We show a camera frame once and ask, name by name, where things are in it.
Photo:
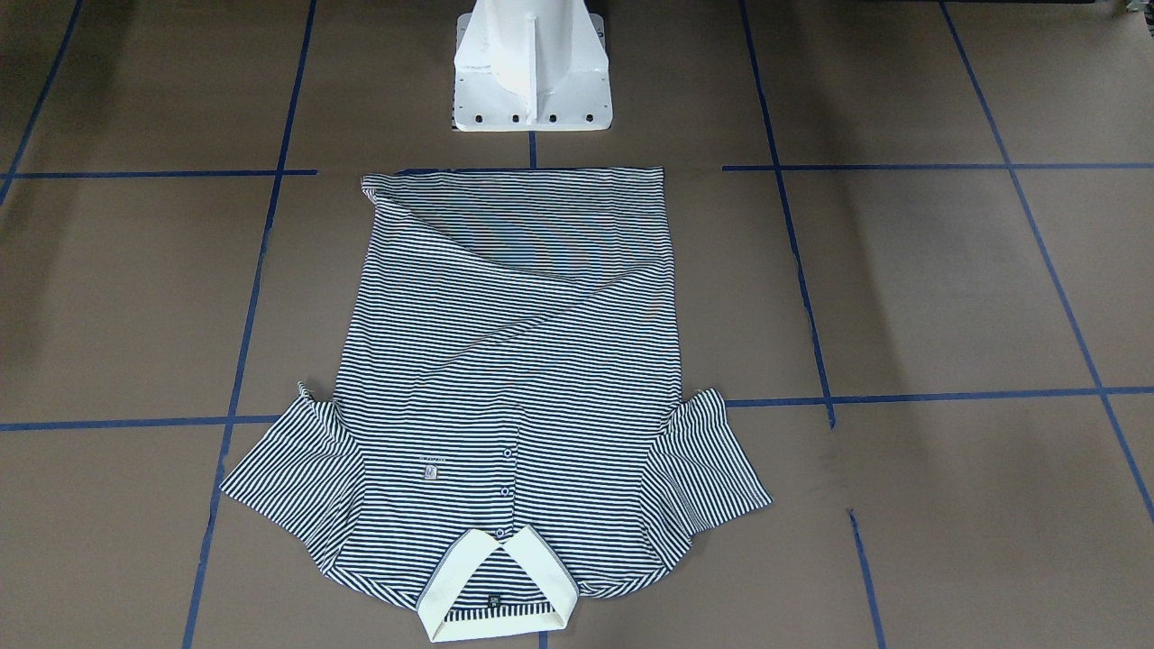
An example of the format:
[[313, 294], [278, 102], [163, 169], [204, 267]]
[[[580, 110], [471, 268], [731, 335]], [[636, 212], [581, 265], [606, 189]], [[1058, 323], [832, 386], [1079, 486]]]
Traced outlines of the navy white striped polo shirt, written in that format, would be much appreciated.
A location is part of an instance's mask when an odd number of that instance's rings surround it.
[[561, 631], [770, 506], [687, 398], [664, 169], [370, 174], [334, 394], [222, 483], [433, 644]]

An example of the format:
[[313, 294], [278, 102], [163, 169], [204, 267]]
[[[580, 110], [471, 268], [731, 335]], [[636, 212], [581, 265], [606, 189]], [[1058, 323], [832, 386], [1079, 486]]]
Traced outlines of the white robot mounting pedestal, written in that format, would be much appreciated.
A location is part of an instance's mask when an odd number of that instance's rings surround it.
[[610, 128], [604, 18], [584, 1], [477, 1], [456, 21], [454, 129]]

